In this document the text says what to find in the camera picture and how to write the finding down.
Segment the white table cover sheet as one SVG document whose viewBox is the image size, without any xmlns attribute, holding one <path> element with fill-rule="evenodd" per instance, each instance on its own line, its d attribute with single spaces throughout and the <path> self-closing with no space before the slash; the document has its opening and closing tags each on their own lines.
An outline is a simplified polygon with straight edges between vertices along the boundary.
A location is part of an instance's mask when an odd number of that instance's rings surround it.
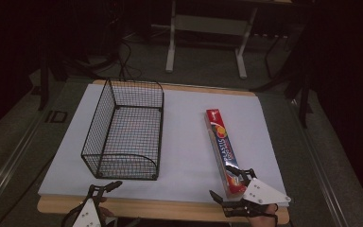
<svg viewBox="0 0 363 227">
<path fill-rule="evenodd" d="M 89 85 L 64 135 L 39 194 L 85 196 L 90 185 L 108 182 L 93 176 L 80 153 L 102 87 Z M 233 152 L 242 169 L 284 193 L 285 186 L 262 106 L 256 96 L 164 91 L 164 126 L 159 178 L 125 180 L 111 198 L 209 202 L 211 190 L 224 188 L 205 123 L 205 111 L 220 110 Z"/>
</svg>

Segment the red and blue wrap box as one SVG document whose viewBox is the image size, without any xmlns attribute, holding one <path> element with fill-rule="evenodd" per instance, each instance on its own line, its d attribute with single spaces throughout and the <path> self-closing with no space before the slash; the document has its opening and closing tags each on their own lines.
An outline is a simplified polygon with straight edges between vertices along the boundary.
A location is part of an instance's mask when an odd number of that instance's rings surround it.
<svg viewBox="0 0 363 227">
<path fill-rule="evenodd" d="M 226 196 L 228 198 L 242 196 L 246 186 L 241 183 L 238 176 L 227 169 L 228 166 L 238 168 L 238 162 L 220 110 L 206 110 L 205 122 Z"/>
</svg>

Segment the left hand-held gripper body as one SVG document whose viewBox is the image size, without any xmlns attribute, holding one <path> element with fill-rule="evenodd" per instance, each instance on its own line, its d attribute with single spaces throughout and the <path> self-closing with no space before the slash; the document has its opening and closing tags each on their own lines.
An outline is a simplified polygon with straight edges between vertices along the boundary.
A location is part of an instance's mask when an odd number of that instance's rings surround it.
<svg viewBox="0 0 363 227">
<path fill-rule="evenodd" d="M 86 196 L 82 204 L 72 209 L 62 220 L 60 227 L 105 227 L 105 220 L 100 217 L 99 200 L 104 193 L 99 189 L 96 198 Z"/>
</svg>

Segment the white metal desk frame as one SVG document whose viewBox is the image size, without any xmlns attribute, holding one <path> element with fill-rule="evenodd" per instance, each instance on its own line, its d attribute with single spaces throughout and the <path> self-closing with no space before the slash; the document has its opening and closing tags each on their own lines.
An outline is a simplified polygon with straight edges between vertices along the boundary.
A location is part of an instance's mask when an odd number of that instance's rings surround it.
<svg viewBox="0 0 363 227">
<path fill-rule="evenodd" d="M 176 11 L 176 8 L 177 0 L 172 0 L 170 39 L 165 64 L 166 73 L 173 72 L 176 51 L 176 31 L 183 30 L 240 36 L 242 41 L 241 44 L 234 50 L 234 55 L 239 77 L 241 79 L 246 79 L 248 77 L 243 55 L 249 36 L 251 35 L 251 30 L 258 10 L 257 7 L 254 7 L 251 10 L 247 21 L 179 14 Z"/>
</svg>

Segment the metal floor rail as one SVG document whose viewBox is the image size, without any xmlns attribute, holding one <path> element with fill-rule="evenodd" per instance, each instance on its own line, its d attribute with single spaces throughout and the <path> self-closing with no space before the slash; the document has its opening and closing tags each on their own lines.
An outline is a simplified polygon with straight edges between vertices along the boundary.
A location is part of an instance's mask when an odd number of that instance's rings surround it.
<svg viewBox="0 0 363 227">
<path fill-rule="evenodd" d="M 35 134 L 35 131 L 38 129 L 45 115 L 46 110 L 36 112 L 36 115 L 32 118 L 31 123 L 27 126 L 25 133 L 20 138 L 20 141 L 16 145 L 14 151 L 0 168 L 0 196 L 8 185 L 17 166 L 20 164 L 21 159 L 25 155 L 26 149 L 30 144 L 30 141 Z"/>
<path fill-rule="evenodd" d="M 298 102 L 295 99 L 293 99 L 293 100 L 288 100 L 287 103 L 288 103 L 290 111 L 294 115 L 296 125 L 299 128 L 299 132 L 302 135 L 303 141 L 308 150 L 308 153 L 310 156 L 310 163 L 314 169 L 315 177 L 320 186 L 320 191 L 328 206 L 328 210 L 332 216 L 335 226 L 336 227 L 349 227 L 348 221 L 345 218 L 345 216 L 342 212 L 341 206 L 337 200 L 336 193 L 335 193 L 334 189 L 332 188 L 330 181 L 326 175 L 326 172 L 323 168 L 322 162 L 318 155 L 318 151 L 313 143 L 313 140 L 312 140 L 309 132 L 307 131 L 307 129 L 301 123 L 301 120 L 299 118 L 300 107 L 299 107 Z"/>
</svg>

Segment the black floor bracket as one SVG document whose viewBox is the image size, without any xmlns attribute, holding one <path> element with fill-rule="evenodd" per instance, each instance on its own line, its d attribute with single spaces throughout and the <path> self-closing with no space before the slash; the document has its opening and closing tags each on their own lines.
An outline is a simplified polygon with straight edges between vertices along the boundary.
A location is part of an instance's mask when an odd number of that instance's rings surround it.
<svg viewBox="0 0 363 227">
<path fill-rule="evenodd" d="M 45 123 L 64 123 L 67 119 L 68 112 L 62 111 L 49 111 L 48 116 L 45 118 Z"/>
</svg>

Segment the person's left hand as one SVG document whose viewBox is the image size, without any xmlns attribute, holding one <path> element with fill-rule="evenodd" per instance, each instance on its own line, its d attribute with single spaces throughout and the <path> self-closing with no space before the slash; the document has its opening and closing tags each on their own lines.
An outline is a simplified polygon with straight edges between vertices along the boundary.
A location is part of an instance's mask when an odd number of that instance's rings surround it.
<svg viewBox="0 0 363 227">
<path fill-rule="evenodd" d="M 99 203 L 105 202 L 106 200 L 107 198 L 100 198 Z M 111 212 L 108 208 L 99 206 L 99 211 L 100 211 L 100 217 L 102 219 L 114 218 L 114 213 Z"/>
</svg>

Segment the black wire basket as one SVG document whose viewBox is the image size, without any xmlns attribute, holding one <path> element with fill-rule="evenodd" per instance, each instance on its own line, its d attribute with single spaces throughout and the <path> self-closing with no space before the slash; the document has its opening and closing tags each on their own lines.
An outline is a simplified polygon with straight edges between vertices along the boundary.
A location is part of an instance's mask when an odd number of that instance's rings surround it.
<svg viewBox="0 0 363 227">
<path fill-rule="evenodd" d="M 154 81 L 105 80 L 81 158 L 98 179 L 159 177 L 164 90 Z"/>
</svg>

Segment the black metal stand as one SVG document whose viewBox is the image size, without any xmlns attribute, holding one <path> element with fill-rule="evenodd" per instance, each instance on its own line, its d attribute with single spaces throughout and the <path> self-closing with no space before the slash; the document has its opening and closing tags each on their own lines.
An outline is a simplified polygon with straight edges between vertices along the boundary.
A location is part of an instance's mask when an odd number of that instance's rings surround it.
<svg viewBox="0 0 363 227">
<path fill-rule="evenodd" d="M 311 75 L 309 73 L 305 73 L 302 79 L 302 92 L 301 92 L 301 99 L 300 99 L 300 109 L 299 109 L 299 120 L 302 126 L 306 129 L 306 114 L 308 110 L 308 96 L 310 90 L 310 83 L 311 83 Z"/>
</svg>

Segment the person's right hand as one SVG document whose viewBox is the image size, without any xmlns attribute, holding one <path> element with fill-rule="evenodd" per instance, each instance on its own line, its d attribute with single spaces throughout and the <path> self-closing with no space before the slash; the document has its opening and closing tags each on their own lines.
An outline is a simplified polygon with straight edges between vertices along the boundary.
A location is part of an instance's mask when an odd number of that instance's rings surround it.
<svg viewBox="0 0 363 227">
<path fill-rule="evenodd" d="M 276 227 L 278 222 L 276 216 L 277 210 L 277 204 L 270 204 L 265 210 L 264 216 L 259 216 L 251 219 L 252 227 Z"/>
</svg>

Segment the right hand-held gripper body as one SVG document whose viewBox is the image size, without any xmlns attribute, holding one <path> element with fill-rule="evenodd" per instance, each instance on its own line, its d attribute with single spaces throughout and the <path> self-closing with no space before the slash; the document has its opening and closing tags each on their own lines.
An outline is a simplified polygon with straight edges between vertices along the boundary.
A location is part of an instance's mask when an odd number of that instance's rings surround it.
<svg viewBox="0 0 363 227">
<path fill-rule="evenodd" d="M 227 218 L 245 217 L 255 218 L 265 215 L 265 210 L 270 204 L 291 202 L 291 198 L 260 181 L 252 169 L 248 170 L 250 183 L 239 201 L 223 201 L 221 206 Z"/>
</svg>

